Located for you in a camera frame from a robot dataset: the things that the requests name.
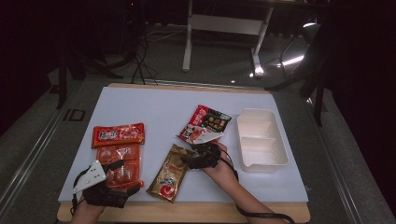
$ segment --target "gray floor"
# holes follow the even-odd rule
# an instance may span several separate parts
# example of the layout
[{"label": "gray floor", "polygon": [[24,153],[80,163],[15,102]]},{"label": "gray floor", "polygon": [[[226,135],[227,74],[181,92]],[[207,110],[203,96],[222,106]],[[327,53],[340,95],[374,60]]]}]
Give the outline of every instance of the gray floor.
[{"label": "gray floor", "polygon": [[[264,39],[260,53],[268,73],[262,79],[249,76],[249,49],[254,46],[255,38],[244,35],[194,33],[191,70],[184,73],[181,71],[183,29],[149,27],[150,32],[160,33],[148,36],[144,59],[148,70],[143,69],[147,83],[154,83],[151,77],[155,77],[160,85],[185,82],[264,89],[285,79],[274,64],[288,39],[271,35]],[[298,39],[288,57],[301,54],[304,49],[304,41]],[[139,55],[144,57],[144,50],[140,49]],[[0,205],[6,205],[1,208],[1,223],[56,220],[59,192],[101,89],[112,82],[131,82],[135,69],[135,63],[114,69],[124,78],[110,79],[87,68],[89,74],[84,81],[69,78],[69,100],[62,109],[56,110],[57,95],[46,93],[1,137],[0,148],[6,149],[0,158],[0,191],[4,192]],[[57,70],[49,77],[56,84]],[[140,78],[134,81],[142,83]],[[307,188],[310,223],[396,223],[332,94],[325,92],[323,127],[319,128],[312,120],[309,104],[297,94],[301,84],[295,83],[272,94]],[[85,111],[85,116],[82,121],[74,121],[66,116],[68,110]]]}]

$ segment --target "table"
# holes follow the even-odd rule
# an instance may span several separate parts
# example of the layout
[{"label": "table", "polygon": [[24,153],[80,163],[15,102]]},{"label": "table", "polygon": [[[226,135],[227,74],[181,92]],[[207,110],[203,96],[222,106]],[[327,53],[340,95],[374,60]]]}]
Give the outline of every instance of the table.
[{"label": "table", "polygon": [[[118,95],[114,95],[111,92],[119,93],[120,99],[114,100],[114,96],[118,96]],[[127,97],[125,97],[124,93],[126,92],[133,92],[135,93],[135,95],[128,95]],[[153,100],[151,100],[150,103],[144,103],[145,101],[143,100],[145,96],[148,99],[152,99],[150,97],[158,97],[159,95],[156,94],[160,94],[162,97],[166,94],[170,94],[172,96],[178,95],[180,96],[181,100],[178,99],[177,101],[170,102],[169,104],[177,105],[181,101],[181,103],[186,105],[187,107],[190,107],[190,105],[196,105],[200,103],[202,104],[208,103],[212,105],[213,99],[216,99],[217,97],[219,97],[220,99],[224,99],[224,101],[225,99],[229,99],[230,97],[232,97],[233,99],[235,99],[235,102],[232,101],[231,103],[229,102],[228,104],[224,102],[221,105],[221,108],[223,108],[226,111],[232,112],[230,116],[232,116],[233,119],[235,118],[235,113],[229,107],[230,105],[238,105],[244,107],[246,106],[246,104],[252,105],[250,101],[255,100],[249,98],[246,99],[246,103],[242,103],[239,102],[241,100],[238,98],[239,96],[243,97],[243,99],[245,99],[247,96],[261,97],[263,99],[271,99],[272,97],[271,94],[265,91],[242,91],[242,90],[191,88],[191,87],[171,87],[171,86],[160,87],[160,86],[139,86],[139,85],[129,85],[129,84],[111,84],[108,88],[104,88],[98,100],[98,104],[92,114],[92,119],[87,128],[87,132],[84,135],[83,141],[78,150],[78,154],[76,156],[72,169],[69,173],[69,176],[66,179],[64,188],[60,195],[61,207],[58,212],[58,218],[61,221],[68,221],[71,219],[71,215],[69,212],[69,209],[71,207],[71,202],[69,202],[68,200],[71,197],[71,184],[72,184],[71,182],[73,182],[72,180],[74,180],[78,172],[85,169],[92,162],[92,159],[94,157],[95,150],[92,150],[89,147],[90,144],[89,142],[92,137],[92,131],[90,131],[90,129],[94,125],[103,125],[103,124],[108,125],[109,122],[112,122],[114,125],[118,125],[125,122],[133,122],[134,120],[125,120],[125,116],[124,116],[125,114],[130,114],[130,113],[133,114],[133,112],[129,110],[125,111],[123,109],[116,117],[107,118],[107,116],[111,115],[111,113],[117,110],[116,107],[113,105],[128,105],[131,102],[125,102],[125,101],[126,99],[131,99],[131,98],[133,98],[133,100],[131,101],[135,102],[136,105],[144,107],[145,111],[149,111],[152,108],[157,108],[158,105],[155,104],[157,104],[158,102],[152,102]],[[191,103],[183,102],[184,99],[183,96],[189,97],[191,95],[202,96],[202,97],[201,99],[192,99]],[[273,107],[276,105],[275,102],[273,104],[270,102],[269,105],[266,106]],[[161,110],[161,107],[159,108],[160,110],[157,108],[157,112],[162,111],[163,113],[168,112],[167,109],[169,109],[169,108],[164,108],[163,110]],[[143,117],[147,116],[148,113],[145,115],[134,114],[132,117],[134,119],[142,119]],[[279,119],[278,122],[281,122],[280,116],[277,113],[275,114],[276,117]],[[147,142],[145,143],[144,148],[142,149],[143,174],[141,175],[141,178],[145,181],[145,188],[150,184],[150,181],[154,178],[156,172],[158,172],[159,169],[159,166],[155,166],[155,165],[150,165],[153,166],[153,168],[149,169],[148,158],[150,161],[156,161],[154,162],[154,164],[157,164],[158,161],[160,161],[161,164],[157,164],[157,165],[162,165],[164,156],[166,155],[169,148],[165,147],[164,151],[162,152],[156,151],[155,155],[149,154],[149,156],[146,151],[149,151],[150,148],[153,147],[155,144],[166,145],[163,139],[169,140],[169,137],[175,138],[175,133],[169,132],[164,136],[158,136],[156,141],[149,140],[149,139],[153,139],[152,135],[156,131],[158,131],[158,127],[155,128],[151,126],[151,122],[161,124],[161,122],[166,122],[166,120],[163,120],[163,118],[166,117],[164,116],[156,116],[155,118],[150,117],[150,119],[153,120],[145,121],[145,123],[148,122],[148,126],[146,129]],[[184,123],[185,121],[186,121],[185,119],[180,118],[180,121],[176,121],[175,127],[180,126],[180,128],[182,128],[183,126],[181,124]],[[230,122],[224,136],[221,138],[221,141],[224,141],[224,143],[226,143],[229,148],[237,148],[237,146],[235,145],[236,140],[234,140],[235,139],[234,132],[229,131],[232,129],[233,129],[233,125]],[[280,173],[276,173],[274,175],[260,175],[260,178],[268,182],[267,183],[268,185],[270,186],[273,185],[276,191],[280,190],[280,194],[282,195],[285,194],[284,191],[286,192],[292,191],[292,195],[296,194],[297,196],[296,198],[294,198],[293,196],[293,199],[289,200],[288,198],[282,198],[282,197],[271,198],[272,195],[269,194],[267,195],[266,199],[263,199],[262,197],[260,197],[260,199],[266,201],[265,204],[271,209],[273,209],[275,212],[287,214],[291,216],[296,222],[304,223],[309,221],[310,219],[309,210],[306,205],[307,197],[302,182],[301,183],[299,182],[301,181],[301,178],[297,166],[295,164],[295,160],[292,156],[292,152],[290,150],[290,145],[287,141],[286,134],[284,136],[285,136],[283,138],[284,143],[285,145],[288,146],[289,149],[289,156],[290,156],[290,163],[288,164],[289,168],[284,168],[284,170],[281,170]],[[234,151],[230,150],[229,152],[232,158],[237,157],[236,150]],[[237,169],[238,172],[241,174],[242,171],[240,171],[240,166],[239,164],[237,164],[238,163],[237,159],[233,159],[233,160],[234,160],[235,169]],[[133,195],[130,198],[131,200],[128,201],[127,204],[125,204],[125,207],[123,209],[107,208],[105,212],[100,216],[100,220],[115,221],[115,222],[211,222],[211,223],[247,222],[243,216],[239,215],[239,213],[235,209],[234,204],[228,199],[228,197],[221,194],[219,188],[217,188],[211,180],[209,182],[205,180],[205,178],[207,178],[205,174],[203,174],[200,171],[189,171],[189,172],[190,173],[187,173],[185,179],[183,180],[182,186],[177,195],[177,201],[174,204],[170,204],[168,202],[159,202],[158,199],[154,199],[148,196],[147,193],[144,192],[145,189],[141,189],[141,191],[139,191],[138,194]],[[292,174],[292,176],[289,176],[290,178],[280,178],[282,174]],[[249,186],[250,178],[255,178],[254,174],[240,175],[241,183],[243,185],[247,185],[247,189],[250,188]],[[293,181],[297,183],[296,184],[297,186],[290,188],[290,185],[293,186]],[[201,193],[197,193],[198,198],[203,198],[201,201],[200,199],[197,199],[197,197],[195,196],[192,196],[192,198],[188,198],[186,196],[191,194],[190,192],[188,192],[188,189],[193,189],[192,186],[195,185],[200,186],[201,184],[203,184],[204,187],[200,189],[208,189],[207,193],[204,196]],[[262,184],[258,184],[257,189],[259,191],[262,191],[263,189]],[[259,192],[256,192],[254,189],[251,192],[254,195],[260,194]]]},{"label": "table", "polygon": [[184,72],[190,71],[191,51],[192,51],[191,31],[192,29],[195,29],[195,30],[236,33],[243,35],[257,35],[258,41],[256,46],[251,49],[251,57],[254,66],[254,73],[253,73],[254,76],[257,78],[262,78],[265,74],[265,71],[260,63],[259,52],[274,7],[293,7],[299,9],[303,8],[305,10],[322,10],[323,8],[328,7],[329,5],[329,4],[302,3],[296,0],[275,0],[275,1],[233,0],[227,2],[229,2],[230,4],[237,3],[246,6],[266,7],[265,17],[262,21],[258,21],[258,20],[225,18],[225,17],[194,14],[192,12],[193,1],[189,0],[189,10],[188,10],[188,19],[187,19],[187,41],[186,41],[186,48],[184,51],[184,59],[182,66]]}]

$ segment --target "white desk frame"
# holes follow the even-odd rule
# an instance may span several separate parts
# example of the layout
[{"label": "white desk frame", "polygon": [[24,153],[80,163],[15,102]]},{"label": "white desk frame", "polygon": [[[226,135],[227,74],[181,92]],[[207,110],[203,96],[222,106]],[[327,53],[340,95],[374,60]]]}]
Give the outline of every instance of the white desk frame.
[{"label": "white desk frame", "polygon": [[269,7],[267,14],[263,21],[225,18],[216,16],[206,16],[192,13],[192,0],[189,0],[189,17],[187,19],[187,43],[184,51],[183,71],[190,71],[191,63],[191,31],[207,30],[226,33],[237,33],[243,35],[258,35],[259,40],[255,48],[251,50],[251,56],[254,64],[254,76],[261,78],[264,76],[264,71],[260,64],[259,51],[262,47],[262,41],[267,31],[269,20],[271,18],[274,8]]}]

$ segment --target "person's right hand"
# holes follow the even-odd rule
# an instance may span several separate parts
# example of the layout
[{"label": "person's right hand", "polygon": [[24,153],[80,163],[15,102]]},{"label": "person's right hand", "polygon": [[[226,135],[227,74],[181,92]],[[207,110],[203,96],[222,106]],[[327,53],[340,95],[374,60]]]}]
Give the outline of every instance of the person's right hand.
[{"label": "person's right hand", "polygon": [[[227,157],[227,147],[224,146],[222,143],[214,143],[219,146],[221,149],[221,157],[230,162]],[[238,180],[233,173],[233,169],[228,166],[224,161],[220,160],[219,163],[214,167],[207,167],[202,169],[207,175],[209,175],[213,181],[223,190],[226,190],[228,187],[231,187],[234,184],[238,184]]]}]

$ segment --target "desk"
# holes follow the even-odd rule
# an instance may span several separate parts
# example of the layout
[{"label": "desk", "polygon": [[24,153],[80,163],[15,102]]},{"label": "desk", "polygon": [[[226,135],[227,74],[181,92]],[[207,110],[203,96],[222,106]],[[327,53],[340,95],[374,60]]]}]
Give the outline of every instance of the desk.
[{"label": "desk", "polygon": [[[106,209],[100,216],[101,221],[245,223],[246,219],[239,215],[230,199],[199,170],[192,170],[186,174],[174,204],[159,202],[158,199],[150,197],[145,192],[162,165],[171,144],[182,144],[182,141],[175,138],[175,135],[188,121],[195,109],[194,106],[204,104],[212,108],[214,106],[220,108],[219,110],[224,113],[229,112],[233,118],[220,141],[229,148],[234,167],[240,174],[241,184],[275,212],[287,214],[297,222],[309,221],[306,192],[283,125],[280,131],[290,158],[287,167],[275,174],[257,175],[243,173],[238,162],[235,123],[240,108],[249,106],[272,108],[277,121],[281,122],[280,116],[275,111],[275,101],[271,99],[272,95],[265,91],[128,84],[112,84],[110,87],[104,88],[61,192],[59,201],[62,205],[58,212],[58,218],[61,221],[71,219],[69,209],[71,207],[72,183],[77,174],[85,169],[94,158],[95,150],[90,147],[92,127],[135,123],[139,120],[145,123],[147,134],[146,143],[142,146],[141,178],[145,181],[145,187],[130,198],[125,208]],[[163,102],[166,102],[168,107],[161,107]],[[138,112],[139,109],[143,109],[146,113]],[[163,128],[159,127],[166,127],[169,132],[164,133]]]},{"label": "desk", "polygon": [[184,51],[184,59],[182,66],[183,71],[185,72],[190,71],[192,29],[207,30],[207,31],[216,31],[216,32],[236,33],[243,35],[257,35],[258,41],[256,46],[251,49],[251,57],[254,66],[254,76],[257,78],[261,78],[264,76],[265,71],[260,63],[259,52],[274,7],[293,7],[299,9],[303,8],[305,10],[322,10],[323,8],[328,6],[328,4],[308,4],[296,0],[275,0],[275,1],[233,0],[227,2],[229,2],[230,4],[237,3],[246,6],[265,7],[266,8],[265,17],[262,21],[258,21],[258,20],[225,18],[225,17],[193,14],[192,12],[193,1],[189,0],[189,11],[188,11],[188,19],[187,19],[187,41],[186,41],[186,48]]}]

